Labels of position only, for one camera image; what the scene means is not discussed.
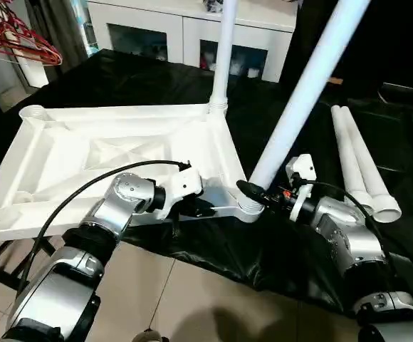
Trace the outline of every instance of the floor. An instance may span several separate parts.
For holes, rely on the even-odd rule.
[[[62,240],[53,238],[59,247]],[[13,269],[31,248],[21,240],[1,256]],[[39,254],[34,270],[47,256]],[[354,321],[122,243],[98,288],[88,342],[131,341],[149,326],[171,342],[356,341]],[[15,291],[0,284],[0,337]]]

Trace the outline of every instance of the white plastic table base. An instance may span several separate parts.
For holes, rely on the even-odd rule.
[[[225,118],[207,112],[207,104],[25,107],[20,112],[21,127],[0,166],[0,241],[36,237],[53,210],[81,185],[143,160],[190,161],[202,176],[201,198],[214,205],[216,216],[254,221],[258,216],[245,215],[236,204],[236,181],[246,178]],[[149,165],[132,172],[161,183],[178,169]],[[46,235],[76,227],[112,178],[73,200]],[[132,220],[133,225],[159,222],[150,213]]]

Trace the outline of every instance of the white pipe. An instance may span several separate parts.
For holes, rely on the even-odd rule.
[[[389,195],[379,170],[372,160],[370,151],[358,130],[357,124],[348,107],[342,107],[341,112],[347,125],[347,131],[355,151],[355,156],[362,173],[367,192],[372,197],[373,217],[376,221],[388,223],[401,217],[401,209],[396,199]]]
[[[230,58],[234,42],[234,27],[237,0],[224,0],[221,20],[221,37],[216,55],[213,93],[209,100],[210,112],[225,115],[227,109],[227,82],[229,80]]]
[[[370,0],[339,0],[254,169],[250,182],[264,189],[270,186],[369,3]],[[240,196],[239,204],[250,212],[261,209],[261,205],[244,195]]]
[[[362,173],[355,157],[354,147],[347,132],[347,125],[339,105],[332,107],[333,127],[335,128],[336,142],[340,154],[341,169],[343,170],[345,190],[349,192],[365,209],[372,214],[372,198],[366,192]]]

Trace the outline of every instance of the black cable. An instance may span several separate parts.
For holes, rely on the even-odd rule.
[[[21,275],[21,280],[20,280],[20,286],[19,286],[19,290],[17,291],[16,295],[18,296],[24,289],[25,285],[26,285],[26,281],[28,279],[28,275],[29,275],[29,270],[31,269],[31,265],[34,261],[34,258],[37,255],[38,252],[38,247],[41,243],[41,240],[43,238],[43,236],[45,235],[45,232],[47,231],[48,227],[50,226],[51,222],[55,219],[55,217],[59,214],[59,212],[67,205],[70,203],[70,201],[72,201],[75,197],[77,197],[81,192],[83,192],[84,190],[88,189],[91,185],[104,180],[105,178],[112,176],[112,175],[116,175],[117,173],[120,173],[122,171],[126,171],[129,169],[132,169],[134,167],[139,167],[139,166],[145,166],[145,165],[154,165],[154,164],[168,164],[168,165],[176,165],[180,168],[180,170],[185,170],[188,167],[190,167],[190,165],[185,164],[183,162],[174,162],[172,160],[149,160],[149,161],[145,161],[145,162],[135,162],[133,164],[129,164],[129,165],[125,165],[122,167],[119,167],[117,169],[111,170],[109,172],[104,173],[103,175],[100,175],[99,177],[94,178],[93,180],[90,180],[89,182],[85,183],[83,186],[81,186],[80,188],[78,188],[73,194],[71,194],[69,197],[67,197],[60,205],[58,205],[58,207],[53,211],[53,213],[50,215],[50,217],[45,221],[45,223],[43,224],[40,232],[38,233],[38,236],[36,237],[35,241],[34,241],[34,245],[33,248],[31,249],[31,251],[29,252],[29,259],[28,262],[26,263],[25,267],[24,267],[24,271],[23,274]]]
[[[392,272],[394,273],[395,276],[397,275],[397,269],[396,269],[396,267],[394,265],[394,262],[393,262],[393,256],[382,246],[383,237],[382,237],[382,233],[381,233],[380,229],[375,224],[375,222],[374,222],[373,218],[371,217],[371,215],[368,214],[365,207],[363,207],[355,199],[355,197],[353,197],[349,192],[345,191],[344,189],[341,189],[340,187],[337,187],[337,186],[332,185],[330,183],[316,182],[314,180],[299,180],[299,182],[301,184],[312,184],[312,185],[321,185],[321,186],[324,186],[324,187],[329,187],[329,188],[334,189],[334,190],[340,192],[341,194],[345,195],[353,204],[355,204],[355,206],[364,214],[368,228],[370,228],[370,230],[372,230],[372,232],[376,235],[377,239],[380,241],[382,251],[384,252],[385,258],[387,259],[387,261],[390,265],[390,268],[392,269]],[[411,261],[411,264],[413,266],[413,256],[403,246],[403,244],[401,244],[400,242],[398,242],[396,239],[389,236],[388,234],[385,234],[385,237],[386,237],[387,240],[390,240],[391,242],[396,244],[397,247],[400,248],[403,251],[403,253],[405,254],[404,257],[408,258]]]

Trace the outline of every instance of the black plastic sheet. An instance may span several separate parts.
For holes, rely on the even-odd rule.
[[[213,73],[178,64],[101,51],[59,80],[43,87],[0,118],[0,162],[31,104],[46,108],[108,105],[206,103]],[[341,99],[328,86],[300,133],[289,157],[312,155],[318,180],[343,186],[330,106],[349,105],[389,191],[403,211],[400,220],[381,225],[413,254],[413,108],[378,100]],[[249,176],[281,115],[287,96],[277,83],[232,78],[227,122],[241,164]],[[285,184],[280,172],[274,185]],[[337,194],[314,189],[314,195]],[[349,314],[343,281],[325,241],[309,227],[264,212],[253,224],[233,217],[158,224],[128,229],[125,241],[214,271],[255,289],[268,289]],[[401,254],[388,241],[385,247]],[[413,268],[397,257],[399,273],[413,290]]]

